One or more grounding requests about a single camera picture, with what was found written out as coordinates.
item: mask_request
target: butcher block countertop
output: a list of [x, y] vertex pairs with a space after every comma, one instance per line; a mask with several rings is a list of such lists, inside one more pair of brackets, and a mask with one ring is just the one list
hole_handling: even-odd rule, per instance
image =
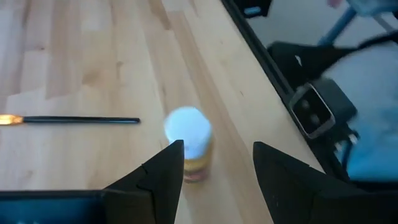
[[176, 223], [272, 223], [254, 141], [321, 170], [219, 0], [0, 0], [1, 113], [142, 120], [3, 126], [0, 190], [102, 189], [168, 145], [164, 119], [185, 105], [215, 149]]

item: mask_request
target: paintbrush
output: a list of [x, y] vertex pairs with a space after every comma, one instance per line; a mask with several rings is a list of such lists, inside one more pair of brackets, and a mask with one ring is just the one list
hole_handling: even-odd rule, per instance
[[139, 118], [103, 118], [86, 116], [18, 116], [0, 114], [0, 125], [34, 124], [138, 124]]

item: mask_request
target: black paintbrush handle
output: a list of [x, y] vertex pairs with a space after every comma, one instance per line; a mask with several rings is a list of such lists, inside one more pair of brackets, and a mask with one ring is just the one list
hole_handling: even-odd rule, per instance
[[24, 123], [107, 123], [107, 124], [137, 124], [139, 118], [101, 118], [78, 116], [26, 116]]

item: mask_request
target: small jar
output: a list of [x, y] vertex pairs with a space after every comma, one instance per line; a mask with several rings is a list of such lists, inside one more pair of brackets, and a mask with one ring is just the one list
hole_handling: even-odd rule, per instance
[[199, 182], [209, 173], [212, 131], [209, 120], [198, 109], [185, 106], [172, 111], [165, 120], [169, 143], [184, 141], [184, 181]]

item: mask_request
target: wooden surface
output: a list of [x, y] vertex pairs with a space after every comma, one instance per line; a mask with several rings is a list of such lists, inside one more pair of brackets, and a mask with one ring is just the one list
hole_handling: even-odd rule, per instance
[[214, 127], [211, 177], [176, 223], [271, 223], [252, 144], [320, 170], [218, 0], [0, 0], [0, 112], [140, 117], [139, 126], [0, 128], [0, 189], [101, 189], [167, 145], [166, 115]]

